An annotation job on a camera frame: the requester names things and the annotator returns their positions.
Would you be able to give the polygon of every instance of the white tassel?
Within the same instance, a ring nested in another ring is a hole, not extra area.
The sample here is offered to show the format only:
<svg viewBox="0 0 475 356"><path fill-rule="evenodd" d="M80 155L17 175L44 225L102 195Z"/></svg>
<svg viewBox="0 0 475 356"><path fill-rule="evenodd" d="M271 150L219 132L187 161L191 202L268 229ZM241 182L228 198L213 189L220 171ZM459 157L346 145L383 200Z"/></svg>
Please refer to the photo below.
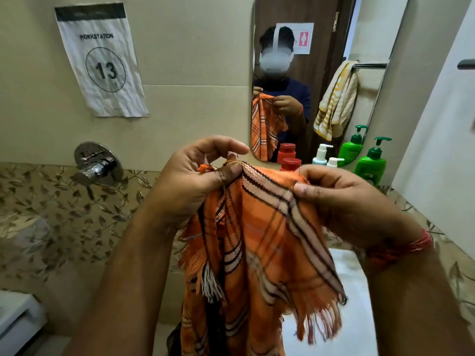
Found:
<svg viewBox="0 0 475 356"><path fill-rule="evenodd" d="M216 280L213 271L211 271L209 262L206 262L203 275L201 275L201 292L206 296L209 303L213 303L218 299L225 299L223 289Z"/></svg>

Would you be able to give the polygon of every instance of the green bottle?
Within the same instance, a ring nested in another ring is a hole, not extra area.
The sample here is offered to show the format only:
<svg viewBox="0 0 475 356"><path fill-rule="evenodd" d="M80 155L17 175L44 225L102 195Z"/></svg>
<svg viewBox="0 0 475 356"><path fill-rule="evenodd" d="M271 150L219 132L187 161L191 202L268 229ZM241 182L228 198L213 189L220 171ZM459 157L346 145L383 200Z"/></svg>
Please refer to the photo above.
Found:
<svg viewBox="0 0 475 356"><path fill-rule="evenodd" d="M345 142L341 145L338 158L344 158L345 161L338 161L338 166L347 165L358 157L359 152L363 147L363 137L359 134L361 129L368 129L368 126L356 126L356 133L352 136L351 141Z"/></svg>
<svg viewBox="0 0 475 356"><path fill-rule="evenodd" d="M383 140L391 141L392 139L390 137L375 137L375 140L376 146L379 146ZM354 174L377 186L386 168L386 160L381 158L381 154L382 150L379 147L369 149L368 155L358 160Z"/></svg>

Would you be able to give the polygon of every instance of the number 13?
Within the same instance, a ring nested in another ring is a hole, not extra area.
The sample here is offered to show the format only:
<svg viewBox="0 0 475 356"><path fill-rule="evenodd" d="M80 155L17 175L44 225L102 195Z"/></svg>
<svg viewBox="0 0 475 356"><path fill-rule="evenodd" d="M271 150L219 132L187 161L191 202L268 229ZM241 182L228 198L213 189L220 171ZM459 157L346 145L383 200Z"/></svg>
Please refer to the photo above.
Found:
<svg viewBox="0 0 475 356"><path fill-rule="evenodd" d="M114 67L114 64L111 63L111 62L108 62L108 63L105 64L105 66L109 69L110 72L112 72L112 75L110 73L107 73L107 76L109 76L109 78L111 80L116 79L117 78L117 71L116 71L116 68ZM102 64L97 63L95 69L99 70L99 72L101 73L102 78L105 79L104 70L102 69Z"/></svg>

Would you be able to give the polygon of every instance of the yellow and white towel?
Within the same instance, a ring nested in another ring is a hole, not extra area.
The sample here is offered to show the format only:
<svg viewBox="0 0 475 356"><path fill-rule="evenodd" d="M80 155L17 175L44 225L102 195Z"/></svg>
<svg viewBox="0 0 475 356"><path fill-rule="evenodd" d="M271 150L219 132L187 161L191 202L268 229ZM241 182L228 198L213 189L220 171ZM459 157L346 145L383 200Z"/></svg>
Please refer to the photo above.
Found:
<svg viewBox="0 0 475 356"><path fill-rule="evenodd" d="M318 105L318 114L313 124L315 132L327 141L339 137L350 120L358 87L356 61L344 61L329 84Z"/></svg>

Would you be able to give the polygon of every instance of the hand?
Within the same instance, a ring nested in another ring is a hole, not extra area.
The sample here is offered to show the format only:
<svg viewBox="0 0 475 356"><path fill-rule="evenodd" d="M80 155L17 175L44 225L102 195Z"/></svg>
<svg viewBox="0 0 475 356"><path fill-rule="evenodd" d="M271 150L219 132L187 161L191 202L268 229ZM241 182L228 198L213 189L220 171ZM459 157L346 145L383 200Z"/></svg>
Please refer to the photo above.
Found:
<svg viewBox="0 0 475 356"><path fill-rule="evenodd" d="M176 151L163 167L155 185L137 213L150 220L151 227L178 230L196 213L207 194L229 184L241 172L240 163L231 163L215 172L199 173L198 167L219 157L244 155L249 148L230 137L202 138Z"/></svg>
<svg viewBox="0 0 475 356"><path fill-rule="evenodd" d="M285 116L297 116L304 110L302 104L292 96L274 97L272 105L279 115Z"/></svg>
<svg viewBox="0 0 475 356"><path fill-rule="evenodd" d="M411 216L359 176L318 165L302 166L299 173L316 186L295 184L295 195L315 203L324 226L354 246L407 245L422 237Z"/></svg>
<svg viewBox="0 0 475 356"><path fill-rule="evenodd" d="M252 88L252 97L257 97L259 96L259 94L263 91L263 88L262 87L257 87L257 86L254 86Z"/></svg>

